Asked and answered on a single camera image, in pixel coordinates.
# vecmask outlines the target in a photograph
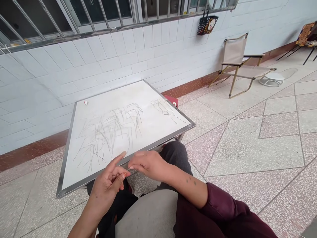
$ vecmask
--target terrazzo floor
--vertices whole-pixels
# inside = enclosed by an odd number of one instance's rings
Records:
[[[182,143],[192,172],[244,201],[278,237],[299,237],[317,215],[317,62],[297,52],[261,66],[298,72],[280,87],[255,81],[228,99],[232,79],[179,98],[197,126]],[[236,81],[233,93],[247,88]],[[0,237],[66,237],[88,199],[79,189],[55,200],[65,147],[0,173]],[[158,182],[129,177],[135,194]]]

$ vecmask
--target person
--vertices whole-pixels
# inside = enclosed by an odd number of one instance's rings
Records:
[[[130,172],[116,166],[123,152],[88,184],[89,199],[69,238],[104,237],[256,237],[276,238],[249,207],[212,183],[193,177],[186,148],[178,141],[162,152],[136,152],[128,163],[161,181],[140,198],[129,190]]]

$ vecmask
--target white tiled wall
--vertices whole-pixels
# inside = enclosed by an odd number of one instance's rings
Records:
[[[246,54],[296,40],[316,20],[315,0],[239,0],[216,13],[210,35],[200,17],[0,55],[0,154],[69,128],[74,102],[147,80],[158,91],[219,69],[224,39],[249,32]]]

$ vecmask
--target chair armrest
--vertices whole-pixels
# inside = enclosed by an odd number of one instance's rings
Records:
[[[222,65],[240,66],[242,63],[221,63]]]
[[[261,54],[261,55],[244,55],[244,58],[262,58],[263,56],[265,56],[265,54]]]

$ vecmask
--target scribble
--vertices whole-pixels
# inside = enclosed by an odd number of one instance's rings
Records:
[[[162,112],[163,115],[167,115],[176,124],[178,124],[176,122],[177,119],[186,123],[185,121],[183,121],[181,118],[179,118],[178,116],[174,114],[174,112],[172,111],[171,105],[168,102],[166,102],[166,100],[161,100],[161,99],[152,100],[151,104],[154,106],[156,110],[158,110],[159,112]]]
[[[83,128],[75,139],[82,142],[73,163],[77,167],[87,167],[87,172],[92,171],[93,160],[98,161],[99,165],[106,164],[104,157],[110,155],[112,158],[118,137],[126,141],[128,152],[133,147],[133,139],[142,136],[139,127],[142,114],[143,110],[137,103],[104,112],[102,115],[89,114],[88,117],[91,118],[83,119]]]

